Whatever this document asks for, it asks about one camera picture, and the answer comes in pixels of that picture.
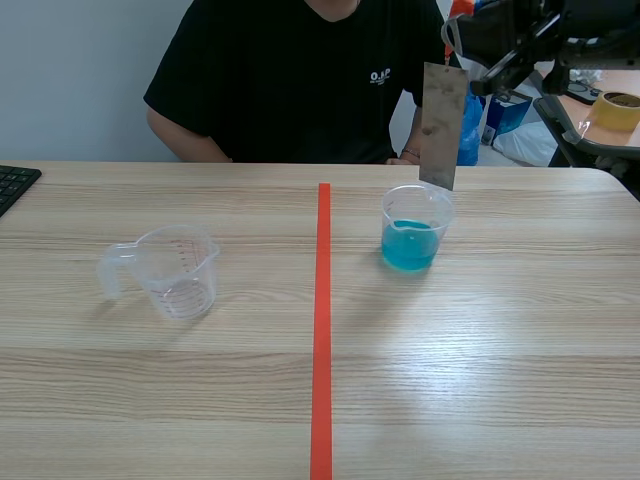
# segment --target black t-shirt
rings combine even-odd
[[[362,0],[335,23],[304,0],[195,0],[145,101],[235,162],[384,163],[441,26],[435,0]]]

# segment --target white logo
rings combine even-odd
[[[373,72],[371,74],[371,82],[369,83],[375,83],[377,85],[384,85],[384,82],[386,82],[387,80],[389,80],[389,78],[391,78],[391,69],[387,68],[384,72]]]

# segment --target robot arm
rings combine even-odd
[[[485,0],[475,15],[445,22],[442,37],[489,69],[471,82],[476,95],[515,88],[551,60],[543,88],[561,95],[572,68],[640,68],[640,0]]]

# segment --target measuring cup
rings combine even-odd
[[[98,265],[98,278],[106,297],[117,299],[122,293],[117,268],[126,267],[166,317],[192,320],[213,305],[214,259],[219,253],[199,227],[165,227],[135,243],[107,248]]]
[[[429,185],[405,185],[382,199],[382,255],[393,267],[431,266],[455,210],[448,193]]]

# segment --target person's hand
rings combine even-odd
[[[390,158],[387,160],[387,165],[420,165],[420,159],[404,152],[400,155],[400,158]]]

